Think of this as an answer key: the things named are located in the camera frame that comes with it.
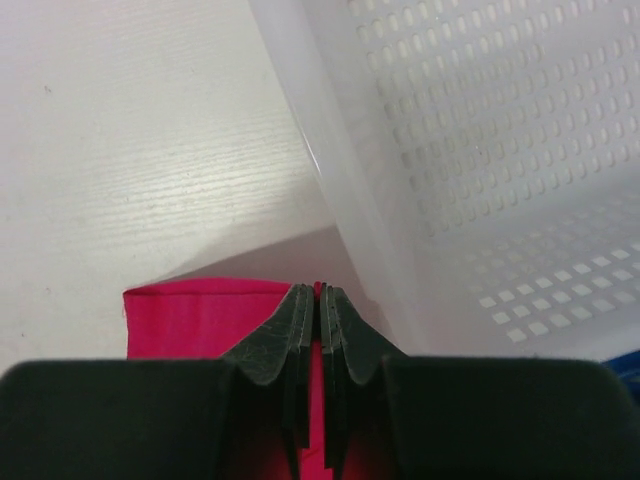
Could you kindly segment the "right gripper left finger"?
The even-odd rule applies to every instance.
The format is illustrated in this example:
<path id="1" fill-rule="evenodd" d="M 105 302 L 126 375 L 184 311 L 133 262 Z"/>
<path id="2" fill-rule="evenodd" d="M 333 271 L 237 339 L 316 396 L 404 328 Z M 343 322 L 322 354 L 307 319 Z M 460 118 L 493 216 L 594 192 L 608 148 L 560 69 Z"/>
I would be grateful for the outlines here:
<path id="1" fill-rule="evenodd" d="M 310 446 L 310 377 L 313 288 L 293 285 L 271 316 L 222 355 L 255 386 L 274 387 L 276 419 L 293 479 L 301 477 L 300 453 Z"/>

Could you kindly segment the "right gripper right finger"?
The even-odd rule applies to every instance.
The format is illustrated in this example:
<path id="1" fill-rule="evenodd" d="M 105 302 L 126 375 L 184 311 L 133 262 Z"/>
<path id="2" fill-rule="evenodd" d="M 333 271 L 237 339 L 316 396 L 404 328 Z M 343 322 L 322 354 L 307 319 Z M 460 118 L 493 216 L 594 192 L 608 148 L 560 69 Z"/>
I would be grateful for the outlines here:
<path id="1" fill-rule="evenodd" d="M 319 294 L 324 464 L 335 479 L 398 477 L 384 362 L 406 355 L 360 316 L 343 289 Z"/>

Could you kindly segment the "red t shirt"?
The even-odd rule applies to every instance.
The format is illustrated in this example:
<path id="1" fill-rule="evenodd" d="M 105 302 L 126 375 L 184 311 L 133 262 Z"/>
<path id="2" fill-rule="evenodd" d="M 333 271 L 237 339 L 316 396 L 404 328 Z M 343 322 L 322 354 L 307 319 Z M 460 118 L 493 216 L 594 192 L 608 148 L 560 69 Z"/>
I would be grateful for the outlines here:
<path id="1" fill-rule="evenodd" d="M 130 359 L 216 358 L 264 323 L 289 283 L 192 278 L 123 293 Z"/>

